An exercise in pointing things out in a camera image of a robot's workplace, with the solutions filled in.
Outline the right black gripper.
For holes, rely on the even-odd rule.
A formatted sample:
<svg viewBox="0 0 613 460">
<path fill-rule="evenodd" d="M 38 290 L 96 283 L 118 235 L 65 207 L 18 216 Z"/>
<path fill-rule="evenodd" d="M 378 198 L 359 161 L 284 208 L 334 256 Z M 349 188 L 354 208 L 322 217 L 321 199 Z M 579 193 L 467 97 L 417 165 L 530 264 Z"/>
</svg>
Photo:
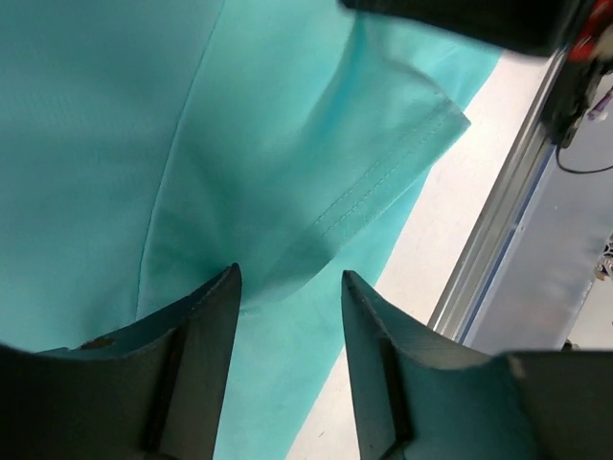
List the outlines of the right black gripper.
<svg viewBox="0 0 613 460">
<path fill-rule="evenodd" d="M 527 56 L 566 42 L 582 6 L 571 0 L 344 1 L 348 9 L 414 20 Z"/>
</svg>

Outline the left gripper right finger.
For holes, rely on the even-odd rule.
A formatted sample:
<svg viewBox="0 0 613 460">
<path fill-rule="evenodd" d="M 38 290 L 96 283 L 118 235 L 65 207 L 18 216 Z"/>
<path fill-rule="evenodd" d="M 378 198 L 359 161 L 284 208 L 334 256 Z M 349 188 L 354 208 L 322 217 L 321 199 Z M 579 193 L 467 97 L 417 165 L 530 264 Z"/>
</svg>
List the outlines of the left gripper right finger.
<svg viewBox="0 0 613 460">
<path fill-rule="evenodd" d="M 612 355 L 488 356 L 342 276 L 352 406 L 364 459 L 608 459 Z"/>
</svg>

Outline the teal green t-shirt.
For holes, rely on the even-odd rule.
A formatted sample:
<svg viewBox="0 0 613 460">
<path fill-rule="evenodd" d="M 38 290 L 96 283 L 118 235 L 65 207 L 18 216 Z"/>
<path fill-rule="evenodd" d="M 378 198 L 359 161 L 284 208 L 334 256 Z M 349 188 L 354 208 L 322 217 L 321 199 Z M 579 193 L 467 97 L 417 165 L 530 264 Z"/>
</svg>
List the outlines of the teal green t-shirt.
<svg viewBox="0 0 613 460">
<path fill-rule="evenodd" d="M 126 326 L 238 264 L 215 456 L 283 459 L 500 54 L 333 1 L 1 5 L 1 340 Z"/>
</svg>

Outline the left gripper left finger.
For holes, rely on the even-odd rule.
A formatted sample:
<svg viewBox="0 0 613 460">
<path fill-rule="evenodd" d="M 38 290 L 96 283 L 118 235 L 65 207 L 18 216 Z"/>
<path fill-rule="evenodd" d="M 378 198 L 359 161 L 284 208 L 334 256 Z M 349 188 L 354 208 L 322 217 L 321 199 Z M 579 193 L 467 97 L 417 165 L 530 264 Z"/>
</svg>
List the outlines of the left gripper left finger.
<svg viewBox="0 0 613 460">
<path fill-rule="evenodd" d="M 232 264 L 76 349 L 1 349 L 5 459 L 209 459 L 238 323 Z"/>
</svg>

